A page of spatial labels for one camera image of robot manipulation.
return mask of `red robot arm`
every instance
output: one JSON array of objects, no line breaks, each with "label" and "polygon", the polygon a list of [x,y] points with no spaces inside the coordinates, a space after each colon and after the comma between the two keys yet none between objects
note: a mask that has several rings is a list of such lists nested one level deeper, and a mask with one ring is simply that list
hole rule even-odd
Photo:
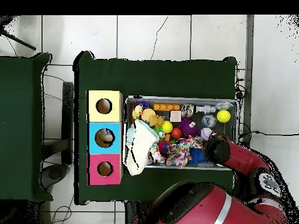
[{"label": "red robot arm", "polygon": [[245,202],[214,184],[184,181],[165,191],[139,224],[287,224],[279,186],[262,158],[220,134],[204,153],[245,177]]}]

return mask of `cube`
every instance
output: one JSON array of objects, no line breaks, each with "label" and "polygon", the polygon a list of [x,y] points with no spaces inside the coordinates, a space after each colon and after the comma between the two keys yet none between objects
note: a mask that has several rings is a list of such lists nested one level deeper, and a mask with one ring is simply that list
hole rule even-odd
[{"label": "cube", "polygon": [[123,175],[120,154],[90,155],[88,162],[89,186],[120,184]]},{"label": "cube", "polygon": [[119,154],[121,152],[120,122],[90,122],[89,153],[91,155]]},{"label": "cube", "polygon": [[180,122],[182,120],[181,111],[171,111],[170,122]]},{"label": "cube", "polygon": [[121,122],[123,95],[119,91],[87,90],[87,120],[89,122]]}]

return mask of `blue box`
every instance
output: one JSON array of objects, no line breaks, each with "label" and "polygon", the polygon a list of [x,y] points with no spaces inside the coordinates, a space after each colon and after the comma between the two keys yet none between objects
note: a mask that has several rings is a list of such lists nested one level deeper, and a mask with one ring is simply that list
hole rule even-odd
[{"label": "blue box", "polygon": [[[119,122],[90,122],[89,123],[89,153],[91,155],[101,154],[119,154],[121,151],[121,125]],[[95,136],[97,131],[101,129],[109,129],[114,136],[114,141],[111,146],[107,148],[100,147],[96,141]]]}]

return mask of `green table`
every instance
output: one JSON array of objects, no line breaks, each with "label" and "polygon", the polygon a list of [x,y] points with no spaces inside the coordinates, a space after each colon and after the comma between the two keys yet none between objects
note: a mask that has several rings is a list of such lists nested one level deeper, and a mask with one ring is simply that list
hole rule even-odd
[{"label": "green table", "polygon": [[51,200],[39,184],[43,137],[41,75],[50,57],[0,57],[0,199]]},{"label": "green table", "polygon": [[144,169],[130,176],[124,168],[120,185],[88,186],[86,176],[86,90],[118,90],[128,95],[234,99],[233,57],[223,61],[128,61],[94,59],[81,52],[74,61],[75,72],[75,202],[151,201],[182,180],[209,181],[228,192],[230,170]]}]

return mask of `purple toy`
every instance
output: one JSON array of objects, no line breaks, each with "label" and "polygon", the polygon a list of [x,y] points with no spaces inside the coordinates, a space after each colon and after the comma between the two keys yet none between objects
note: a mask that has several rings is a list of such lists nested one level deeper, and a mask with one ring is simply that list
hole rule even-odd
[{"label": "purple toy", "polygon": [[178,127],[182,129],[184,136],[200,136],[200,130],[195,122],[191,122],[187,117],[184,117],[178,124]]}]

